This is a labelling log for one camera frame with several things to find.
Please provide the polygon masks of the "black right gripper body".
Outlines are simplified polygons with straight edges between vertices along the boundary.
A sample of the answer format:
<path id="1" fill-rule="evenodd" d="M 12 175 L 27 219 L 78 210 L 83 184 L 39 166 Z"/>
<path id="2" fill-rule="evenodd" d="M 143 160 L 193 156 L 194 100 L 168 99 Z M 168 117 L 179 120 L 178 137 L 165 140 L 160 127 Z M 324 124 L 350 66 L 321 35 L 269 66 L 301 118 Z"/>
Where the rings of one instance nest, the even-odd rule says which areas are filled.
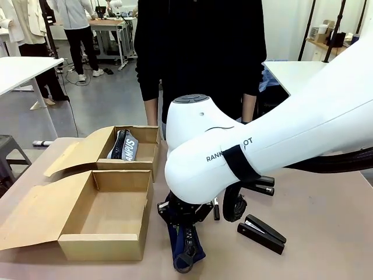
<path id="1" fill-rule="evenodd" d="M 168 210 L 170 221 L 173 225 L 191 225 L 197 222 L 204 221 L 205 217 L 200 211 L 202 205 L 188 204 L 181 201 L 173 193 L 168 193 L 167 196 Z"/>

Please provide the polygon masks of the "navy blue CAMPUS pencil case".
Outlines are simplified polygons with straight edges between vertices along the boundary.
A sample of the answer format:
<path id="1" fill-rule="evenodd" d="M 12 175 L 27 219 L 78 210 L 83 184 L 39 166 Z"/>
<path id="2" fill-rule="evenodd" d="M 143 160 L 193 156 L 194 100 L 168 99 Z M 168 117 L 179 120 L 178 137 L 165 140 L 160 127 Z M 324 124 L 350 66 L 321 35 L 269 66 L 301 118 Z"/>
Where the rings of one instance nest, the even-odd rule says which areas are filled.
<path id="1" fill-rule="evenodd" d="M 188 273 L 196 262 L 206 257 L 194 225 L 168 225 L 168 234 L 173 255 L 173 266 L 180 274 Z"/>

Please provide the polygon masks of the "black stapler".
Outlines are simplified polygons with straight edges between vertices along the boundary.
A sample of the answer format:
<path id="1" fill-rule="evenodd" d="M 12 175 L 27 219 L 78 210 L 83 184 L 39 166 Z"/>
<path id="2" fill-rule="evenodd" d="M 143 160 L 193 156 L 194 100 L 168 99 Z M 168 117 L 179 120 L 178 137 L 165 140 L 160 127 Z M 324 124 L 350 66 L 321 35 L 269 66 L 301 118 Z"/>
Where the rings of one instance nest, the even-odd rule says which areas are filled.
<path id="1" fill-rule="evenodd" d="M 237 232 L 279 255 L 282 255 L 287 242 L 282 234 L 251 214 L 238 224 Z"/>
<path id="2" fill-rule="evenodd" d="M 275 194 L 275 179 L 273 177 L 263 176 L 249 183 L 244 188 L 272 197 Z"/>

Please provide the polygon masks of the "person's left forearm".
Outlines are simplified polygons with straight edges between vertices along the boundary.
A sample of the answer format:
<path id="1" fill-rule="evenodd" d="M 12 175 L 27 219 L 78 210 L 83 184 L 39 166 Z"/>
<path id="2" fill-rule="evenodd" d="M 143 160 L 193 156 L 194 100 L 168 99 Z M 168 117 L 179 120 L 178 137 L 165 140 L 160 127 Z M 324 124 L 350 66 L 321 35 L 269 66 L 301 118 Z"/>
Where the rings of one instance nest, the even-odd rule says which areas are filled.
<path id="1" fill-rule="evenodd" d="M 256 96 L 243 94 L 242 96 L 242 117 L 244 123 L 250 123 L 253 119 L 254 109 L 256 105 Z"/>

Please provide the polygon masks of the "person's right forearm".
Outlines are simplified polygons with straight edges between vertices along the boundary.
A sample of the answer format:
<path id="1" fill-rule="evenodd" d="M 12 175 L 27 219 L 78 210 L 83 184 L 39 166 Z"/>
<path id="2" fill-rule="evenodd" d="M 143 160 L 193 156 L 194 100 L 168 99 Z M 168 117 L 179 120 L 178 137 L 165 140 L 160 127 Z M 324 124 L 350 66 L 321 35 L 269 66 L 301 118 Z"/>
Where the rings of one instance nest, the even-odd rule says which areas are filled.
<path id="1" fill-rule="evenodd" d="M 147 124 L 158 126 L 158 98 L 144 101 Z"/>

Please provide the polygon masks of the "open cardboard box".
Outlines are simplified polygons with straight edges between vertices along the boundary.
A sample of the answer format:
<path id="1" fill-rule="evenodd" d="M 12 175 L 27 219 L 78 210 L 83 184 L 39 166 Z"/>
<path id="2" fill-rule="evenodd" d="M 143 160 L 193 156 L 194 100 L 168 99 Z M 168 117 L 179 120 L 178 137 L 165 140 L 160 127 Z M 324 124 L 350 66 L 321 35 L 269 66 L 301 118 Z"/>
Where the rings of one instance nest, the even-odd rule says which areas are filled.
<path id="1" fill-rule="evenodd" d="M 96 170 L 34 186 L 0 226 L 0 250 L 57 242 L 70 261 L 143 258 L 149 170 Z"/>
<path id="2" fill-rule="evenodd" d="M 135 161 L 107 159 L 119 130 L 129 130 L 139 141 Z M 156 177 L 160 149 L 159 127 L 122 125 L 100 128 L 85 138 L 70 144 L 44 175 L 82 172 L 88 170 L 151 170 Z"/>

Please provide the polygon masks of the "blue cloth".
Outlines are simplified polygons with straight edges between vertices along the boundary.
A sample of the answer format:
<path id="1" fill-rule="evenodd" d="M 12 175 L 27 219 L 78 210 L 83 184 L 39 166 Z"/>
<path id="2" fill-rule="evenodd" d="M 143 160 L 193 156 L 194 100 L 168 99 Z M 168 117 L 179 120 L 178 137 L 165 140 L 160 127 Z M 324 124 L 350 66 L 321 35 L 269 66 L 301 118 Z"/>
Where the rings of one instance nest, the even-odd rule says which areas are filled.
<path id="1" fill-rule="evenodd" d="M 270 73 L 270 71 L 265 68 L 262 71 L 262 82 L 259 84 L 259 91 L 263 92 L 267 87 L 279 86 L 277 79 Z"/>

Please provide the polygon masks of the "grey metal stool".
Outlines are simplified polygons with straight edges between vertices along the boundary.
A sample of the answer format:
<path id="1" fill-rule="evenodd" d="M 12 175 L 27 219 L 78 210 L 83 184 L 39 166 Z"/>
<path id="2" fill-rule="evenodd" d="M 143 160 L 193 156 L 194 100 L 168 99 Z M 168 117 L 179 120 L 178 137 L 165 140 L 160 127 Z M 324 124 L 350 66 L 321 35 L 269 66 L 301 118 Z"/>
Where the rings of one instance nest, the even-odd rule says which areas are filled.
<path id="1" fill-rule="evenodd" d="M 6 157 L 14 150 L 18 151 L 23 159 L 7 159 Z M 10 189 L 17 180 L 11 165 L 26 166 L 24 171 L 21 172 L 21 176 L 31 166 L 31 161 L 13 136 L 0 135 L 0 186 L 3 186 L 6 190 Z"/>

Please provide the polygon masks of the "white table with blue cloth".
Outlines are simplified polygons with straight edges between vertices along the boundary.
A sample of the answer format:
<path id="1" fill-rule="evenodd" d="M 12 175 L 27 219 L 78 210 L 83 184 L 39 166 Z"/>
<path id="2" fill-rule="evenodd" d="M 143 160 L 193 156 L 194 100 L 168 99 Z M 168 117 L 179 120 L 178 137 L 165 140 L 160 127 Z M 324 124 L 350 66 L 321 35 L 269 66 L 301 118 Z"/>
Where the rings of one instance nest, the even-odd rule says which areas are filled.
<path id="1" fill-rule="evenodd" d="M 320 61 L 265 61 L 264 66 L 289 96 L 298 93 L 327 63 Z"/>

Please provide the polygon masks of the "person in black sweater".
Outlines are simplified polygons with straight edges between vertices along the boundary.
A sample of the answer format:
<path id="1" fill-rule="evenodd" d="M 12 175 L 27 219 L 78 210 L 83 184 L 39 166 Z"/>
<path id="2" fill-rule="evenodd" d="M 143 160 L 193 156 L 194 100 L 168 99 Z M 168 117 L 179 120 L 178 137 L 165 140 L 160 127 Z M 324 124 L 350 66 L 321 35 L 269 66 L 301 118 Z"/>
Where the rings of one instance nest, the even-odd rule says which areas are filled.
<path id="1" fill-rule="evenodd" d="M 242 96 L 259 94 L 266 60 L 262 0 L 138 0 L 136 73 L 142 99 L 207 95 L 242 121 Z"/>

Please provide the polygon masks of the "wooden top height-adjustable desk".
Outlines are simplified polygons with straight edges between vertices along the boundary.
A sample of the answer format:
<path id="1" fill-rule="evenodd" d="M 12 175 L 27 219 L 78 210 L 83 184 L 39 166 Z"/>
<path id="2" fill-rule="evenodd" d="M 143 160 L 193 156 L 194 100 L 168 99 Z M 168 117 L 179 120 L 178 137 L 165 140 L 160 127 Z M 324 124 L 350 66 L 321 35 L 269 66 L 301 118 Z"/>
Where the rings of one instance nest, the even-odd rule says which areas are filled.
<path id="1" fill-rule="evenodd" d="M 120 61 L 118 70 L 121 71 L 128 64 L 129 59 L 137 58 L 134 49 L 134 38 L 131 17 L 121 20 L 96 19 L 89 20 L 91 29 L 96 34 L 100 60 Z M 119 54 L 108 54 L 110 46 L 110 35 L 117 35 Z"/>

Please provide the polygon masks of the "white table with round leg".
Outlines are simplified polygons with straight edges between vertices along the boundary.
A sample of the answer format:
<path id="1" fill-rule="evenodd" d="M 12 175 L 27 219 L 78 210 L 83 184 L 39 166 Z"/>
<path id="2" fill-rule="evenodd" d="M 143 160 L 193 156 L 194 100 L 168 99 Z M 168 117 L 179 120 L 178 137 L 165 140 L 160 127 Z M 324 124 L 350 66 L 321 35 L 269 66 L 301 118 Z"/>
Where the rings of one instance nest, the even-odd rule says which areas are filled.
<path id="1" fill-rule="evenodd" d="M 38 97 L 38 107 L 46 112 L 52 140 L 58 138 L 52 118 L 36 81 L 36 76 L 63 63 L 63 58 L 52 57 L 1 57 L 0 58 L 0 96 L 16 87 L 31 82 Z"/>

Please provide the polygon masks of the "bystander in light shirt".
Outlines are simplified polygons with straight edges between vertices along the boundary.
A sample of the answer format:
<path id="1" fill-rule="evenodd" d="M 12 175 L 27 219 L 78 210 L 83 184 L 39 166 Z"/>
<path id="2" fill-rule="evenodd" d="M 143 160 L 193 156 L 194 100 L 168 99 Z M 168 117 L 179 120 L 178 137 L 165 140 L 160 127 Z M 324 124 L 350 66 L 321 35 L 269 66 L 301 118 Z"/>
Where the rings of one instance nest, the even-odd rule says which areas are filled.
<path id="1" fill-rule="evenodd" d="M 99 68 L 93 47 L 93 33 L 88 18 L 97 18 L 90 0 L 50 0 L 53 10 L 59 13 L 79 82 L 86 81 L 83 70 L 81 46 L 84 46 L 93 76 L 99 77 L 104 71 Z"/>

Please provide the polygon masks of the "wooden shelf with boxes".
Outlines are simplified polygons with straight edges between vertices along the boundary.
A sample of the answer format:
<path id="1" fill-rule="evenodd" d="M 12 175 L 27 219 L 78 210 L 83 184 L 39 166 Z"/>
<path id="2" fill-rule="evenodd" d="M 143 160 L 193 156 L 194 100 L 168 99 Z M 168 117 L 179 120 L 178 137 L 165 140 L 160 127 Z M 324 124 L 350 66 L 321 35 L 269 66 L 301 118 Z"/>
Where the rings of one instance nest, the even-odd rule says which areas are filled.
<path id="1" fill-rule="evenodd" d="M 334 28 L 335 21 L 324 20 L 323 23 L 319 26 L 311 27 L 306 41 L 327 52 Z M 344 50 L 354 44 L 359 39 L 359 37 L 360 36 L 358 34 L 346 33 L 343 47 L 333 48 L 331 54 L 341 54 Z"/>

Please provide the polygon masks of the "black tripod pole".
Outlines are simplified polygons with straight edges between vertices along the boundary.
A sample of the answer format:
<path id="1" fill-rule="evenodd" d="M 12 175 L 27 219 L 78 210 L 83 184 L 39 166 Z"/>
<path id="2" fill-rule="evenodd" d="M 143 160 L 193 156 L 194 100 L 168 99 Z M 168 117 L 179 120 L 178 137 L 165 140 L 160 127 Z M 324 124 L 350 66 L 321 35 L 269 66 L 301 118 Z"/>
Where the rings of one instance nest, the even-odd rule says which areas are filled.
<path id="1" fill-rule="evenodd" d="M 312 17 L 313 17 L 314 9 L 315 9 L 315 4 L 316 4 L 316 0 L 312 0 L 312 5 L 311 5 L 310 12 L 309 12 L 309 17 L 308 17 L 308 21 L 307 21 L 307 25 L 306 25 L 306 28 L 305 28 L 305 33 L 304 33 L 304 37 L 303 37 L 303 40 L 302 40 L 302 45 L 301 45 L 301 48 L 300 48 L 300 52 L 299 52 L 297 61 L 302 60 L 302 56 L 303 56 L 303 53 L 304 53 L 304 50 L 305 50 L 306 40 L 307 40 L 308 33 L 309 33 L 309 30 L 310 30 L 310 27 L 311 27 Z"/>
<path id="2" fill-rule="evenodd" d="M 335 46 L 335 41 L 336 41 L 336 37 L 337 37 L 337 32 L 339 30 L 339 27 L 340 27 L 340 23 L 342 21 L 342 18 L 343 18 L 343 11 L 344 11 L 344 7 L 346 5 L 346 1 L 347 0 L 342 0 L 341 2 L 341 6 L 340 6 L 340 10 L 339 10 L 339 14 L 337 16 L 337 22 L 336 22 L 336 25 L 335 25 L 335 28 L 334 28 L 334 31 L 333 31 L 333 34 L 332 34 L 332 38 L 330 40 L 330 43 L 329 43 L 329 47 L 328 47 L 328 50 L 326 52 L 326 55 L 324 57 L 324 60 L 322 61 L 323 63 L 328 63 L 329 62 L 329 57 L 330 57 L 330 54 L 332 52 L 332 49 L 334 48 Z"/>

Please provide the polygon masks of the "black bag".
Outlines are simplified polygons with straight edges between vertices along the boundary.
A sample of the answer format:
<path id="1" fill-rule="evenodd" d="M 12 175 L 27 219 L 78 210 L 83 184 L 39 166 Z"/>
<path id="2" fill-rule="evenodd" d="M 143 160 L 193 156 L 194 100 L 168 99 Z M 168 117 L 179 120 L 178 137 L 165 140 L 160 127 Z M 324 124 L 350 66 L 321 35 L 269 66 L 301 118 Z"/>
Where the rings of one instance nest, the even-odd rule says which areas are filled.
<path id="1" fill-rule="evenodd" d="M 346 33 L 344 33 L 344 32 L 337 33 L 335 41 L 332 44 L 333 48 L 341 48 L 341 47 L 343 47 L 345 36 L 346 36 Z"/>

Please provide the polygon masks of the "bystander in white jacket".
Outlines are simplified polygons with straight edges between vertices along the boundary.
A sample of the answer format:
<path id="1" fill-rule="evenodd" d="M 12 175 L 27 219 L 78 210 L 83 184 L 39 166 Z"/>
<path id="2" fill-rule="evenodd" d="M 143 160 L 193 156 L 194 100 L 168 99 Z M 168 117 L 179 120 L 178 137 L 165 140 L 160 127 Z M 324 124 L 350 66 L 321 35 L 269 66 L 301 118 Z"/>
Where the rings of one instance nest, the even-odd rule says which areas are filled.
<path id="1" fill-rule="evenodd" d="M 12 43 L 25 57 L 48 57 L 47 34 L 38 0 L 0 0 L 0 27 L 8 29 Z M 53 68 L 36 76 L 41 95 L 47 105 L 68 101 Z"/>

